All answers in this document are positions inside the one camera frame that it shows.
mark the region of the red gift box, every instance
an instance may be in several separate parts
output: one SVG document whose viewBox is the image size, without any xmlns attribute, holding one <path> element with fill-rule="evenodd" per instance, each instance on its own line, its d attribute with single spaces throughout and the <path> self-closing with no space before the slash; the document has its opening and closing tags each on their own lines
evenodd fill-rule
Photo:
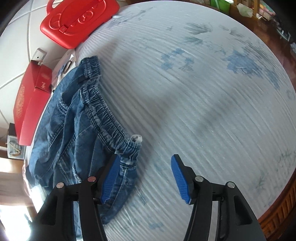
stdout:
<svg viewBox="0 0 296 241">
<path fill-rule="evenodd" d="M 40 30 L 66 49 L 76 48 L 119 10 L 116 0 L 63 0 L 52 8 L 53 2 L 47 4 Z"/>
<path fill-rule="evenodd" d="M 43 109 L 51 94 L 52 70 L 32 60 L 22 78 L 13 117 L 20 145 L 30 146 Z"/>
</svg>

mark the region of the green trash bin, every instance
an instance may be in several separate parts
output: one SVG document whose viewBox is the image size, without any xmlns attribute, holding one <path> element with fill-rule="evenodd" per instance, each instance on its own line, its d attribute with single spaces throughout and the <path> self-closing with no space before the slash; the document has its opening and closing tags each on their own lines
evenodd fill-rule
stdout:
<svg viewBox="0 0 296 241">
<path fill-rule="evenodd" d="M 216 7 L 220 9 L 222 13 L 229 15 L 229 8 L 230 8 L 229 2 L 225 0 L 211 0 L 211 6 Z"/>
</svg>

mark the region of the silver screw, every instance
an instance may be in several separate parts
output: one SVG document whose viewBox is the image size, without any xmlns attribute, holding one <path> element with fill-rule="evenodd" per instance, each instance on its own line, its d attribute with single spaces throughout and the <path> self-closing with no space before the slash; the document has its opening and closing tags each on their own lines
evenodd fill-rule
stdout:
<svg viewBox="0 0 296 241">
<path fill-rule="evenodd" d="M 64 186 L 64 183 L 58 183 L 57 188 L 62 188 Z"/>
<path fill-rule="evenodd" d="M 195 177 L 195 180 L 196 180 L 197 182 L 202 182 L 202 181 L 203 181 L 203 177 L 202 177 L 202 176 L 196 176 L 196 177 Z"/>
<path fill-rule="evenodd" d="M 94 182 L 96 180 L 96 177 L 94 176 L 91 176 L 91 177 L 88 177 L 87 179 L 90 183 Z"/>
<path fill-rule="evenodd" d="M 229 182 L 229 183 L 227 183 L 227 186 L 230 187 L 230 188 L 234 188 L 235 184 L 233 182 Z"/>
</svg>

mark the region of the jeans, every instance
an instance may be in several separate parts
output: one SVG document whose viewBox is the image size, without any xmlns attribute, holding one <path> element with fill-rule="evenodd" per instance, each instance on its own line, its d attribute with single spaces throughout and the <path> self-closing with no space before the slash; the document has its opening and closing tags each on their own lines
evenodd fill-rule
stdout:
<svg viewBox="0 0 296 241">
<path fill-rule="evenodd" d="M 101 68 L 96 56 L 83 59 L 60 82 L 37 129 L 26 176 L 47 194 L 59 182 L 80 183 L 105 166 L 113 153 L 120 171 L 111 198 L 99 206 L 103 224 L 122 208 L 137 177 L 141 144 L 117 122 L 99 89 Z M 81 237 L 78 203 L 74 202 L 76 236 Z"/>
</svg>

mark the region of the blue gripper pad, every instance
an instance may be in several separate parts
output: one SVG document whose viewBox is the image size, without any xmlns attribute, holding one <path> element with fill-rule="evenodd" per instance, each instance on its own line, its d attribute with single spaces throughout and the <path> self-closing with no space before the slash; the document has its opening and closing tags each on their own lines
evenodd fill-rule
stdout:
<svg viewBox="0 0 296 241">
<path fill-rule="evenodd" d="M 177 183 L 181 198 L 187 204 L 189 204 L 191 197 L 189 194 L 189 185 L 188 185 L 188 182 L 186 181 L 186 177 L 184 176 L 185 173 L 183 173 L 185 166 L 178 154 L 175 154 L 172 156 L 170 163 L 171 163 L 172 172 L 173 172 L 175 181 Z"/>
<path fill-rule="evenodd" d="M 102 195 L 100 199 L 103 204 L 111 197 L 111 192 L 118 176 L 119 169 L 120 157 L 117 155 L 102 185 Z"/>
</svg>

